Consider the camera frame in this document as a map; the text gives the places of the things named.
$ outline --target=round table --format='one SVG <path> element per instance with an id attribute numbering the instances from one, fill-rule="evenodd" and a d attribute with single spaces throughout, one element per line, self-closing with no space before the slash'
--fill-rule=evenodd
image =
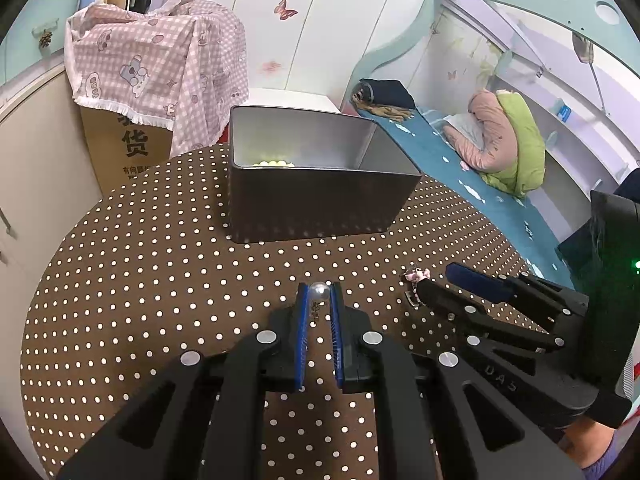
<path id="1" fill-rule="evenodd" d="M 484 215 L 428 176 L 384 234 L 235 244 L 227 163 L 227 147 L 213 146 L 151 169 L 100 200 L 50 261 L 20 364 L 27 424 L 49 475 L 170 359 L 231 348 L 291 304 L 300 281 L 341 280 L 345 302 L 375 330 L 437 354 L 455 350 L 454 325 L 409 306 L 403 266 L 438 282 L 452 261 L 490 275 L 526 270 Z M 510 306 L 487 307 L 537 329 Z M 378 476 L 372 395 L 338 391 L 330 324 L 320 319 L 308 334 L 305 391 L 267 395 L 262 478 Z"/>

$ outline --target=dark blue folded clothing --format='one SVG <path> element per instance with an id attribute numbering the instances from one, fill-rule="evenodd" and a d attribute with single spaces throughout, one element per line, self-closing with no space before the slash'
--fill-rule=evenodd
<path id="1" fill-rule="evenodd" d="M 395 79 L 377 80 L 361 79 L 354 89 L 354 93 L 360 93 L 361 100 L 374 105 L 389 105 L 398 108 L 415 108 L 414 98 L 406 90 L 401 82 Z"/>

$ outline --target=cardboard box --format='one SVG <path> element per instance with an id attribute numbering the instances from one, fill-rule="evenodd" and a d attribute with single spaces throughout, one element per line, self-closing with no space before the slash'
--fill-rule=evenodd
<path id="1" fill-rule="evenodd" d="M 134 124 L 107 110 L 80 107 L 80 115 L 103 195 L 169 158 L 173 137 L 169 130 Z"/>

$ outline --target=white cabinet door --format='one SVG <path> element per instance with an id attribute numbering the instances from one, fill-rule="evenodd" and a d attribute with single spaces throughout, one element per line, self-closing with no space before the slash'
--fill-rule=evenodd
<path id="1" fill-rule="evenodd" d="M 64 72 L 0 109 L 0 416 L 38 471 L 20 396 L 20 347 L 38 281 L 62 238 L 100 199 Z"/>

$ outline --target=pink checkered cloth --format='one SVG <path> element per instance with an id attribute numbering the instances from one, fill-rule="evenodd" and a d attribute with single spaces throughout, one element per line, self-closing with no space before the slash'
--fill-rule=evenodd
<path id="1" fill-rule="evenodd" d="M 66 21 L 65 67 L 79 105 L 172 130 L 171 156 L 214 144 L 249 97 L 244 27 L 210 0 L 148 14 L 96 0 Z"/>

